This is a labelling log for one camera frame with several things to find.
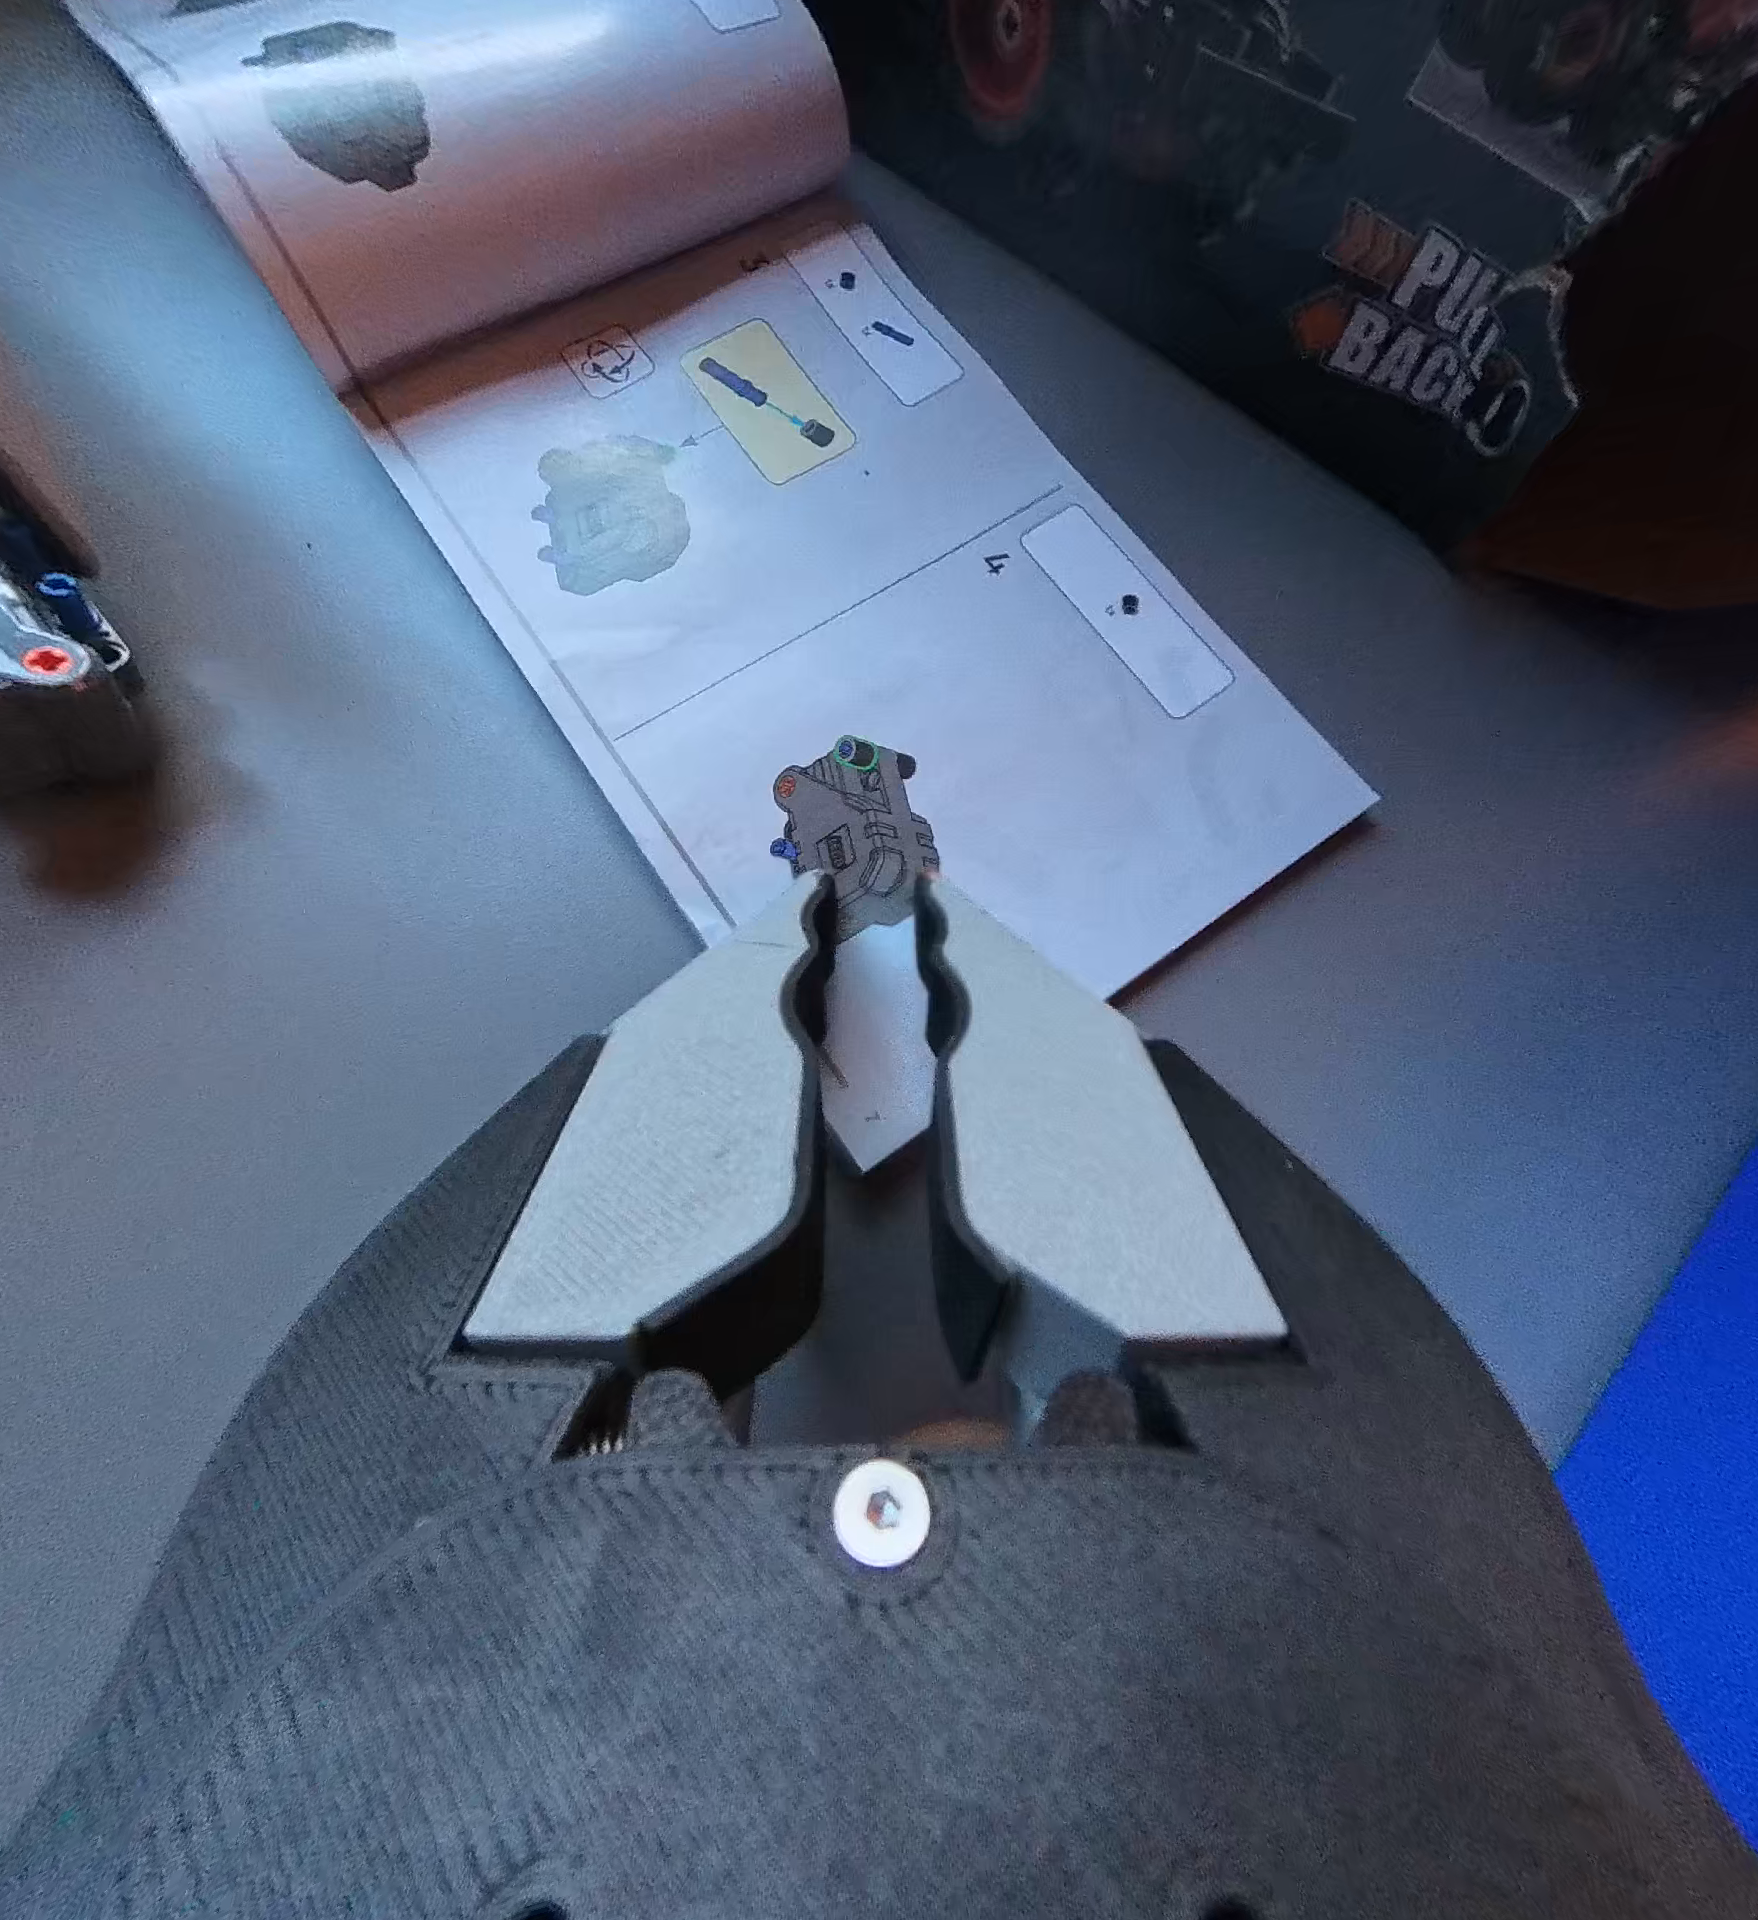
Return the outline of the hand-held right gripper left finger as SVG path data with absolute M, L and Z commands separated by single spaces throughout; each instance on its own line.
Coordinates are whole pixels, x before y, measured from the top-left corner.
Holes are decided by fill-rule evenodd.
M 836 897 L 795 880 L 584 1051 L 460 1346 L 747 1392 L 822 1295 L 818 1041 Z

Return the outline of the grey lego motor assembly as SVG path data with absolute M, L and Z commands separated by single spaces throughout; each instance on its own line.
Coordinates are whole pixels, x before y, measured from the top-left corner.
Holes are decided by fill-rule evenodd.
M 0 522 L 0 802 L 135 781 L 155 763 L 128 645 L 21 520 Z

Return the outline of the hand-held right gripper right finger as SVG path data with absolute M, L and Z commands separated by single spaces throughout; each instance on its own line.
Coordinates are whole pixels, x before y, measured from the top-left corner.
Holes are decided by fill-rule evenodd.
M 1290 1328 L 1138 1027 L 949 880 L 916 887 L 939 1331 L 1022 1431 L 1059 1386 L 1264 1362 Z

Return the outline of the lego instruction booklet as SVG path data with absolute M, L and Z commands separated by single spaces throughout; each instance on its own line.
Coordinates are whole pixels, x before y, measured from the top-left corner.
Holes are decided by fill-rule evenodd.
M 805 4 L 69 11 L 701 939 L 836 877 L 854 1168 L 921 863 L 1111 996 L 1377 802 L 832 195 Z

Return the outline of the blue mat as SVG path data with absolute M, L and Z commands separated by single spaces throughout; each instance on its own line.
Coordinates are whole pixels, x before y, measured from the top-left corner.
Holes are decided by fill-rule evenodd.
M 1758 1139 L 1557 1483 L 1649 1689 L 1758 1854 Z

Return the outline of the dark printed lego box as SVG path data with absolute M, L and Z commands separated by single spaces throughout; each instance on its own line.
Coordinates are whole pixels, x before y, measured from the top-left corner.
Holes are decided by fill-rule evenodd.
M 1758 2 L 810 11 L 866 156 L 1434 550 L 1758 602 Z

